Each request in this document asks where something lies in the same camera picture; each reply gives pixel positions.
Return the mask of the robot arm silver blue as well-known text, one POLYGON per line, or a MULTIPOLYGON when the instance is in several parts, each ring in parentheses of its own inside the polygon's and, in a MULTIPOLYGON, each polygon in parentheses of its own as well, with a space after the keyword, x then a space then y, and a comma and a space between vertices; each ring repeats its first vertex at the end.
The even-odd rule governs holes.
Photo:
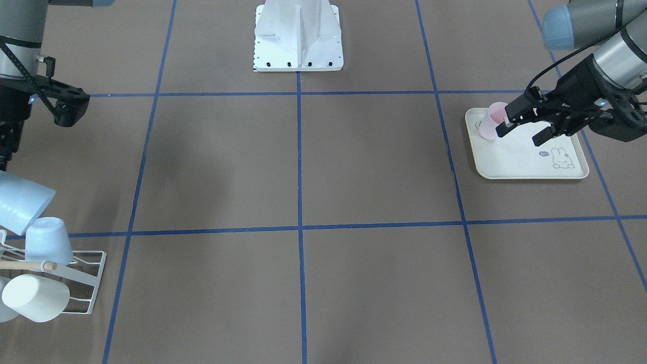
POLYGON ((83 89, 55 80, 56 59, 41 53, 49 6, 109 7, 112 1, 1 2, 2 172, 18 152, 32 103, 42 101, 60 127, 74 126, 87 112, 83 89))
POLYGON ((566 72, 548 93, 530 81, 505 107, 495 130, 500 138, 517 126, 547 122, 533 136, 540 147, 584 127, 606 138, 630 142, 645 135, 645 1, 569 1, 548 10, 541 24, 548 51, 569 56, 595 51, 566 72))

